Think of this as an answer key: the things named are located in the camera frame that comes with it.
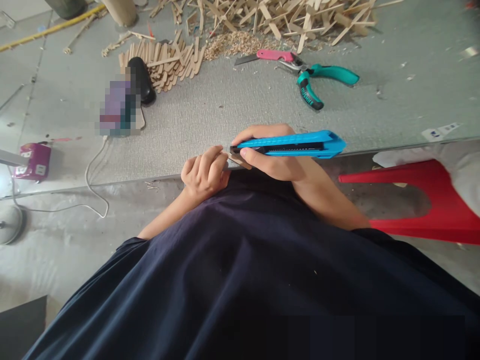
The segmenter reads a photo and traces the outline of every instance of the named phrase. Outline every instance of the table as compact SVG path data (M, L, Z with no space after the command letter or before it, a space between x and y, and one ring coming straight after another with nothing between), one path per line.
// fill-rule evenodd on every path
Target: table
M377 15L379 24L369 36L302 53L311 64L343 66L361 78L354 88L314 79L312 87L325 102L321 112L304 104L296 77L273 62L253 61L235 70L234 58L205 61L198 76L162 92L144 109L147 126L141 135L109 140L92 167L91 183L177 176L185 159L211 145L229 145L252 124L285 122L297 132L329 129L347 142L345 154L424 146L428 141L422 131L453 122L461 126L445 141L479 138L480 56L464 59L460 54L479 43L479 12L466 10L461 1L405 0L378 9ZM48 12L21 21L14 32L2 28L0 42L32 34L51 18L56 15ZM147 19L148 13L141 13L134 30L147 34ZM19 181L22 194L85 186L85 168L102 144L94 122L109 81L119 72L119 51L102 58L101 50L118 32L108 15L81 36L72 55L63 54L79 26L49 35L44 44L37 40L0 53L0 99L36 74L36 83L25 86L0 113L0 148L17 152L20 145L47 140L47 135L81 137L55 143L49 179L40 184ZM180 26L185 33L185 24ZM173 39L169 9L157 15L152 29L158 40ZM379 88L384 99L378 98ZM10 122L15 125L6 127ZM4 194L10 181L5 171L0 168Z

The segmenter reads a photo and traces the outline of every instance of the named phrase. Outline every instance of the yellow hose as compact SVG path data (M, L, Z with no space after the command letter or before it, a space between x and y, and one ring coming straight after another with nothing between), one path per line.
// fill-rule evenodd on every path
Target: yellow hose
M11 43L3 45L3 46L0 47L0 53L2 51L7 50L7 49L12 49L13 47L16 47L17 45L25 44L25 43L28 43L29 41L32 41L32 40L35 40L35 39L38 39L38 38L42 38L42 37L44 37L48 34L55 33L58 30L68 28L69 26L75 25L75 24L81 22L82 20L88 18L90 15L93 15L93 14L96 14L96 13L102 11L103 9L105 9L105 5L101 4L101 5L97 6L96 8L93 8L92 10L87 11L80 16L77 16L76 18L65 21L64 23L61 23L59 25L55 25L54 27L51 27L51 28L49 28L45 31L36 33L35 35L27 36L27 37L24 37L23 39L13 41Z

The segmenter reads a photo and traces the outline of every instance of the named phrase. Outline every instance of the white label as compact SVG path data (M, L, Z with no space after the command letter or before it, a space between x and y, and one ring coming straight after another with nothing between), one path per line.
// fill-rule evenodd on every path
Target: white label
M450 125L440 126L438 131L440 131L443 135L447 135L459 127L460 124L458 122L452 122Z
M444 135L438 129L426 129L423 130L421 134L430 143L442 141L444 139Z
M37 165L35 168L35 174L44 176L45 172L47 171L47 167L45 165Z
M25 174L26 171L27 171L27 167L26 167L26 166L17 166L17 167L15 168L15 174L16 174L16 175Z

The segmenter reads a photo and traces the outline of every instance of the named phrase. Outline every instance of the charging cable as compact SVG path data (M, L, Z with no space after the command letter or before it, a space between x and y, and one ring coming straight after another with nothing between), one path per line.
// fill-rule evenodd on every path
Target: charging cable
M88 187L88 190L90 190L97 198L103 200L103 202L105 203L106 205L106 209L105 209L105 214L102 215L101 213L99 213L97 210L95 210L93 207L89 206L89 205L85 205L85 204L77 204L77 205L72 205L72 206L69 206L69 207L64 207L64 208L61 208L61 209L58 209L58 210L38 210L38 209L31 209L31 208L28 208L28 207L25 207L25 206L22 206L22 205L19 205L19 203L17 202L17 199L16 199L16 196L15 196L15 178L12 174L12 170L10 169L10 166L6 166L8 168L8 172L10 173L10 176L11 176L11 197L13 199L13 202L15 203L15 205L17 205L18 207L20 208L23 208L23 209L26 209L26 210L30 210L30 211L35 211L35 212L39 212L39 213L58 213L58 212L61 212L61 211L64 211L64 210L68 210L68 209L73 209L73 208L76 208L76 207L84 207L84 208L88 208L90 210L92 210L95 214L97 214L99 217L101 217L102 219L105 219L107 217L107 214L109 213L109 208L110 208L110 204L109 202L103 198L102 196L100 196L97 192L95 192L95 190L92 189L92 186L90 185L89 183L89 170L90 170L90 166L92 165L92 163L99 157L99 155L102 153L102 151L104 150L105 148L105 144L107 143L107 140L108 140L108 136L105 135L103 136L103 143L101 144L101 148L100 150L96 153L96 155L93 157L93 159L90 161L90 163L87 165L86 169L85 169L85 182L86 182L86 186Z

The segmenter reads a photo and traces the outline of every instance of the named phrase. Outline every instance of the finger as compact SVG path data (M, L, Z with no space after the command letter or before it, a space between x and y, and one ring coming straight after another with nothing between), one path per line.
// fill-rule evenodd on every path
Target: finger
M208 182L210 184L218 184L220 182L220 177L228 158L229 156L223 152L211 163L208 171Z
M275 156L268 156L258 151L255 151L249 147L244 147L240 150L241 157L250 165L263 171L266 174L270 174L278 166L279 158Z
M252 125L241 131L231 142L233 146L250 140L251 138L273 138L277 136L293 135L295 131L285 123L276 125Z
M224 171L224 172L221 173L220 184L219 184L220 189L225 189L227 187L227 185L229 184L229 179L230 179L230 174L231 173L232 173L231 170Z
M222 145L216 145L210 147L205 151L201 157L200 169L198 173L206 180L209 178L210 166L212 165L215 157L222 151L224 147Z
M187 174L192 171L192 167L194 166L196 157L189 158L187 161L185 161L185 164L183 164L183 168L180 173L180 177L184 178L187 176Z
M190 173L196 176L199 173L200 161L202 161L202 155L198 155L193 163Z

